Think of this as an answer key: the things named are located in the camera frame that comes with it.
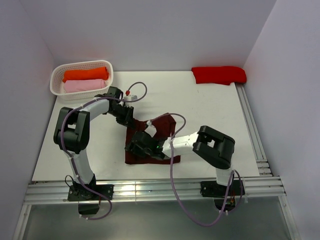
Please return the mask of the dark red t-shirt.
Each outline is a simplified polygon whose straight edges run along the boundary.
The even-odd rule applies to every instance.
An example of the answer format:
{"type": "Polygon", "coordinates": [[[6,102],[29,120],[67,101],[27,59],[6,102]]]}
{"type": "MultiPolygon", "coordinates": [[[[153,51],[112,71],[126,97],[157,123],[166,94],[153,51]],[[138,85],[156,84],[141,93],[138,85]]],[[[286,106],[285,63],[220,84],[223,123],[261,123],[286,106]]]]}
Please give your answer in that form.
{"type": "MultiPolygon", "coordinates": [[[[147,128],[146,121],[135,120],[135,128],[128,127],[126,129],[125,145],[127,146],[137,131],[144,131],[147,128]]],[[[156,128],[154,138],[157,140],[167,139],[175,132],[176,121],[170,115],[163,116],[152,122],[152,125],[156,128]]],[[[142,164],[154,164],[154,165],[169,165],[170,159],[158,160],[149,155],[138,156],[132,152],[125,150],[125,164],[127,165],[142,165],[142,164]]]]}

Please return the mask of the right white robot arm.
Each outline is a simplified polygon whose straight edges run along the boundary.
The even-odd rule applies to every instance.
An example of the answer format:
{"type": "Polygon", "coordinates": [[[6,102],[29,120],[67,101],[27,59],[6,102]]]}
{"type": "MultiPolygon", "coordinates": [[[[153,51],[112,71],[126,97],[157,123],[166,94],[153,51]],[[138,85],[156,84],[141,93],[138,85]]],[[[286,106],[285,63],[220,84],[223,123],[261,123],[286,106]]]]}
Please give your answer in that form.
{"type": "Polygon", "coordinates": [[[203,125],[197,132],[172,138],[156,138],[156,128],[152,125],[136,131],[125,144],[125,151],[139,160],[156,160],[158,164],[184,155],[197,155],[216,170],[216,189],[222,195],[229,194],[234,183],[232,156],[235,140],[209,126],[203,125]]]}

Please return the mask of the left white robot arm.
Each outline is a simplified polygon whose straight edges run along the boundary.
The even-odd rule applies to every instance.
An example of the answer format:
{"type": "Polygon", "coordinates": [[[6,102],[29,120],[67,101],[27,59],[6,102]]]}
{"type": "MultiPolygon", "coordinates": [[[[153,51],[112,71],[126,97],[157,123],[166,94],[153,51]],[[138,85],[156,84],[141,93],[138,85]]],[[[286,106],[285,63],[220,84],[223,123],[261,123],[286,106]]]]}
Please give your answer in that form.
{"type": "Polygon", "coordinates": [[[53,141],[68,157],[73,172],[70,190],[76,196],[84,200],[102,196],[98,193],[96,177],[87,155],[91,121],[100,115],[110,114],[118,124],[133,128],[134,108],[129,104],[137,100],[138,97],[131,95],[130,91],[122,92],[117,87],[110,87],[107,93],[96,95],[82,106],[60,109],[53,141]]]}

